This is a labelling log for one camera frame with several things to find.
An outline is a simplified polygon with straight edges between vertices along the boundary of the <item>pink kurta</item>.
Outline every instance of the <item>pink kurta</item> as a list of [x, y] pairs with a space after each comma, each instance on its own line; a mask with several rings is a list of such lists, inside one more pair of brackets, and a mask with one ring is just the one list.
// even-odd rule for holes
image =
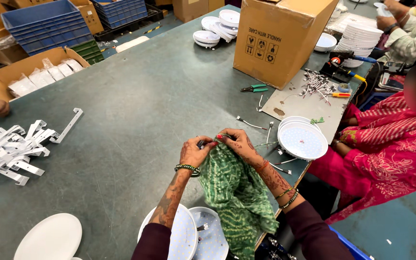
[[365, 112], [348, 107], [345, 117], [359, 123], [345, 128], [340, 138], [353, 149], [343, 158], [329, 147], [308, 172], [341, 191], [340, 205], [361, 199], [332, 214], [327, 224], [416, 191], [416, 113], [403, 92]]

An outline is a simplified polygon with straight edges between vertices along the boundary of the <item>green scarf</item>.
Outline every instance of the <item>green scarf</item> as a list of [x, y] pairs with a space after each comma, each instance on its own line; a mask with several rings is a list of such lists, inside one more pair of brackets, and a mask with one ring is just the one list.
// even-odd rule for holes
[[254, 260], [258, 236], [273, 234], [279, 226], [263, 180], [221, 142], [210, 151], [200, 171], [205, 202], [217, 210], [229, 249], [240, 260]]

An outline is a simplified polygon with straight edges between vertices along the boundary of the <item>gray work table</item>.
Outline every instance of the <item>gray work table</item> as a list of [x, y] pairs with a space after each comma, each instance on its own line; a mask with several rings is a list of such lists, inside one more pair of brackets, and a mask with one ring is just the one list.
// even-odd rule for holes
[[[267, 131], [235, 119], [263, 127], [272, 120], [279, 124], [256, 111], [260, 93], [240, 92], [260, 82], [232, 68], [235, 41], [222, 42], [216, 50], [194, 44], [192, 33], [201, 30], [200, 20], [11, 102], [11, 115], [0, 118], [5, 129], [16, 124], [28, 129], [42, 119], [60, 132], [74, 108], [84, 115], [61, 144], [46, 145], [48, 157], [32, 159], [46, 171], [43, 176], [19, 170], [30, 177], [22, 187], [0, 174], [0, 259], [11, 259], [34, 225], [60, 212], [81, 221], [83, 237], [75, 256], [129, 259], [144, 217], [172, 179], [184, 141], [214, 137], [229, 127], [245, 129], [254, 144], [265, 143]], [[327, 59], [328, 54], [313, 53], [305, 67], [317, 70]], [[265, 92], [263, 103], [272, 92]], [[274, 128], [269, 140], [276, 139]], [[290, 159], [273, 149], [260, 153], [272, 162]], [[293, 174], [282, 175], [294, 183], [307, 162], [286, 165]], [[205, 205], [197, 179], [189, 181], [181, 203]]]

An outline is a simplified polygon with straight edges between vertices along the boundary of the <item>pallet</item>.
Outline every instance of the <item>pallet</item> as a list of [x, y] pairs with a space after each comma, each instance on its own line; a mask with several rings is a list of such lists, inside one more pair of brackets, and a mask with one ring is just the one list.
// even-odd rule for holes
[[147, 17], [143, 17], [139, 20], [135, 20], [133, 22], [130, 22], [129, 24], [125, 24], [114, 29], [111, 29], [107, 25], [102, 23], [104, 31], [94, 34], [94, 38], [98, 42], [113, 41], [119, 36], [123, 35], [123, 33], [133, 32], [135, 30], [138, 30], [139, 28], [145, 27], [151, 23], [155, 23], [163, 19], [163, 11], [149, 4], [146, 4], [146, 7], [148, 13]]

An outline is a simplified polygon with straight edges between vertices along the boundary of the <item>green bangle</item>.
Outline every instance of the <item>green bangle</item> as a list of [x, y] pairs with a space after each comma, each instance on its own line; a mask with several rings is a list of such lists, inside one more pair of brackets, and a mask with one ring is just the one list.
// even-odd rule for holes
[[193, 171], [191, 177], [199, 177], [200, 176], [200, 169], [195, 167], [195, 166], [187, 165], [187, 164], [178, 164], [174, 168], [174, 171], [177, 172], [177, 170], [179, 170], [179, 169], [188, 169], [188, 170]]
[[296, 199], [296, 197], [298, 196], [298, 189], [296, 189], [295, 194], [293, 195], [292, 199], [290, 199], [290, 201], [288, 201], [285, 205], [279, 207], [279, 209], [283, 210], [286, 207], [288, 207], [290, 204], [292, 204], [292, 202]]
[[287, 192], [291, 191], [292, 189], [293, 189], [293, 186], [291, 186], [288, 190], [286, 190], [285, 192], [283, 192], [279, 196], [275, 197], [275, 200], [277, 200], [278, 198], [282, 197], [283, 195], [285, 195]]

